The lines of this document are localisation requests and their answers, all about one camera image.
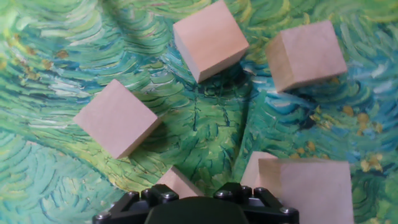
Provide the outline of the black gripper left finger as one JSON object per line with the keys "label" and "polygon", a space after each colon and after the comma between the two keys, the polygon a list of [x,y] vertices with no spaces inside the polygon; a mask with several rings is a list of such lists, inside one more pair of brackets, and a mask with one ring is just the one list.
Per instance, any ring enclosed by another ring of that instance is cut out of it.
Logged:
{"label": "black gripper left finger", "polygon": [[141,192],[125,193],[108,210],[92,218],[92,224],[144,224],[156,206],[178,200],[179,195],[165,184],[155,184]]}

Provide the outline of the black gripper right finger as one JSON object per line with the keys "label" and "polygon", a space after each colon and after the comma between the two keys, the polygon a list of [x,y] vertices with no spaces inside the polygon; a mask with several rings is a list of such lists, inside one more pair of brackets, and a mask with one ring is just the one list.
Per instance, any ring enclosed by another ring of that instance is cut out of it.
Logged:
{"label": "black gripper right finger", "polygon": [[219,188],[213,198],[238,205],[249,223],[299,224],[299,211],[285,207],[266,188],[251,188],[237,182],[228,182]]}

